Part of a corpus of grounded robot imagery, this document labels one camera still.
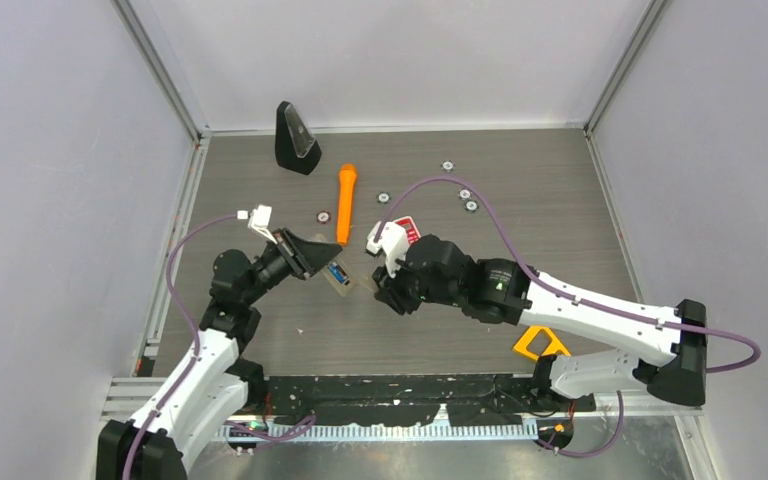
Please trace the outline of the red white remote control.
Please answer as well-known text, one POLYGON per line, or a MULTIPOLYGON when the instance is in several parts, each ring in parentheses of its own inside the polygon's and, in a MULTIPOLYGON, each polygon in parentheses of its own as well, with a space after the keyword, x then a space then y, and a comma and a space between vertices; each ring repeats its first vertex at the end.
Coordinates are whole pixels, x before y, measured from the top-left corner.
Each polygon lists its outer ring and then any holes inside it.
POLYGON ((417 224, 411 216, 403 216, 394 219, 393 222, 405 230, 409 245, 412 245, 421 238, 417 224))

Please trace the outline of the grey battery cover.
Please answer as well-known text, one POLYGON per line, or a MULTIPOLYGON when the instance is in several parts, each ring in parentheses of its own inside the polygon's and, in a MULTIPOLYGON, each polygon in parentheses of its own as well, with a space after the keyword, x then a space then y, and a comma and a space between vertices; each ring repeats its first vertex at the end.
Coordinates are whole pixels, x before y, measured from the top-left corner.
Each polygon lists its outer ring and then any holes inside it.
POLYGON ((378 285, 375 283, 375 281, 369 277, 369 276, 361 276, 358 279, 358 283, 363 286, 365 289, 367 289, 371 293, 375 293, 378 291, 378 285))

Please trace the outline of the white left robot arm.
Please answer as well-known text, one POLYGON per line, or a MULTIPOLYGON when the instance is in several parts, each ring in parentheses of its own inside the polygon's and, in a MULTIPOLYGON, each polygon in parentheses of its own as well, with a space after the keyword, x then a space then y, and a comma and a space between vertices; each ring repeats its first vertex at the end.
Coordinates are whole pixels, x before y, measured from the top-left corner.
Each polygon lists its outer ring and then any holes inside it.
POLYGON ((261 320, 255 303, 283 280, 307 280, 341 253, 336 243, 274 230, 262 254, 237 249, 213 262, 210 301, 187 353, 161 387, 127 420, 98 437, 98 479, 186 479, 234 413, 258 412, 267 398, 262 365, 242 353, 261 320))

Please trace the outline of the blue battery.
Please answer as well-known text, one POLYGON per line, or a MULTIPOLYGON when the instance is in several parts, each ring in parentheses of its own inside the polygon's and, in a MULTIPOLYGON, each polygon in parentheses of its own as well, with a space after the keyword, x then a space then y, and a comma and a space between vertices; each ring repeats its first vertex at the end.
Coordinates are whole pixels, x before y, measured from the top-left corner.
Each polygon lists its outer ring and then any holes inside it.
POLYGON ((348 276, 346 272, 343 270, 343 268, 339 264, 332 263, 329 266, 329 269, 338 283, 345 284, 348 281, 348 276))

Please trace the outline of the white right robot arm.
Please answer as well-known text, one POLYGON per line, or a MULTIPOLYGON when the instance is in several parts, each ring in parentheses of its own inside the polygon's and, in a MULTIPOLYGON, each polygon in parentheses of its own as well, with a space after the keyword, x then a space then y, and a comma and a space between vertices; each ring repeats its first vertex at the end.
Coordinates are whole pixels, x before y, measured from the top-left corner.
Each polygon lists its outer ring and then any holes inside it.
POLYGON ((597 294, 512 260, 474 259, 435 235, 370 240, 366 250, 384 259, 372 274, 375 299, 399 315, 439 304, 481 323, 549 327, 607 345, 537 360, 530 392, 544 410, 617 390, 688 407, 706 401, 707 309, 698 301, 658 307, 597 294))

